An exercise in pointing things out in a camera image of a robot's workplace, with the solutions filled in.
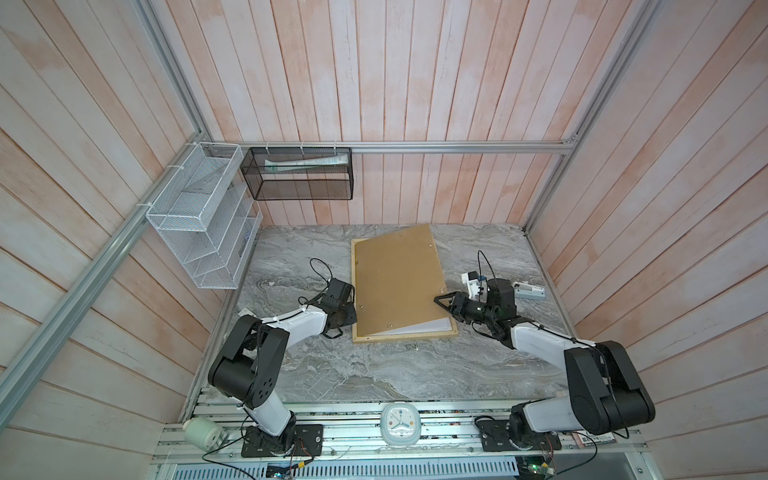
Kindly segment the autumn forest photo print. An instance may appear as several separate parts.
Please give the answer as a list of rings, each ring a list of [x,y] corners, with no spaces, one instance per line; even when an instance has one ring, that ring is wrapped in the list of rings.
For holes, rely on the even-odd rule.
[[[407,334],[421,334],[421,333],[435,333],[451,331],[453,329],[452,320],[448,317],[442,319],[436,319],[419,324],[413,324],[397,329],[388,330],[382,332],[382,335],[407,335]]]

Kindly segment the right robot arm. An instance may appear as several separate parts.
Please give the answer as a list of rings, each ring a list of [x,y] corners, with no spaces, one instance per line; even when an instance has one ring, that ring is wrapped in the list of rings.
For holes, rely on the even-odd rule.
[[[519,314],[512,282],[488,280],[484,299],[455,291],[436,296],[434,303],[461,323],[485,327],[483,336],[565,373],[565,397],[511,408],[509,419],[502,423],[507,447],[530,450],[543,446],[553,433],[602,435],[655,419],[655,405],[624,346],[568,336]]]

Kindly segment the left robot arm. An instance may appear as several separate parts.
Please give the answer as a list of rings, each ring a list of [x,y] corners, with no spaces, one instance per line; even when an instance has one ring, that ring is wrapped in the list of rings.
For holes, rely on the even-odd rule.
[[[315,336],[330,339],[332,330],[341,336],[342,327],[357,322],[354,299],[354,287],[333,278],[291,312],[238,318],[208,371],[208,383],[236,399],[254,422],[244,436],[245,457],[281,456],[321,445],[322,431],[311,428],[312,436],[306,437],[275,388],[288,347]]]

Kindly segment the small white grey device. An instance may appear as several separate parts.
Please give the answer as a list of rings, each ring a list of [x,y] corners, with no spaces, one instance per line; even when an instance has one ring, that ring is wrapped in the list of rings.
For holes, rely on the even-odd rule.
[[[527,282],[514,282],[513,289],[517,298],[542,300],[546,297],[546,290],[543,287]]]

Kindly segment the white desk clock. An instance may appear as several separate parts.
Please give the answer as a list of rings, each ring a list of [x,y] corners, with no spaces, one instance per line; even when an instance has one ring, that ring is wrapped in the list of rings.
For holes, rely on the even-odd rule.
[[[380,430],[384,442],[389,446],[413,446],[421,437],[420,413],[410,403],[387,404],[381,412]]]

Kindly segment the paper in black basket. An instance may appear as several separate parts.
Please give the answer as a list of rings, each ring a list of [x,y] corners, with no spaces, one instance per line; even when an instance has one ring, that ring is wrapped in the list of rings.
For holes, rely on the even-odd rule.
[[[263,170],[268,174],[286,173],[338,173],[350,164],[348,154],[311,158],[265,159]]]

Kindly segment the pack of coloured highlighters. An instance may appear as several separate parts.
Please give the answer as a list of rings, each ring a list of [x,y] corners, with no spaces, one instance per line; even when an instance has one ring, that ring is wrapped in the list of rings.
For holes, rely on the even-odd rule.
[[[599,445],[614,444],[617,442],[612,433],[592,434],[586,431],[575,431],[571,433],[573,440],[579,448],[593,448]]]

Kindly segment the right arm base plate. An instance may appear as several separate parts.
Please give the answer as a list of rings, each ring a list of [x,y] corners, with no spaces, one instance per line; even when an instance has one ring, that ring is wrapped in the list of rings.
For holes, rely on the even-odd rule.
[[[494,419],[483,415],[476,417],[473,423],[478,430],[485,452],[562,449],[562,443],[557,435],[533,432],[512,420]]]

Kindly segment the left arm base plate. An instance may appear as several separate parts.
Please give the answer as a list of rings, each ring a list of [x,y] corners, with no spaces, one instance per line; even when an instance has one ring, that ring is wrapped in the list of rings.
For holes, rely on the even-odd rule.
[[[243,458],[295,456],[316,457],[322,452],[324,427],[322,425],[288,425],[279,436],[272,436],[256,426],[245,430],[241,449]]]

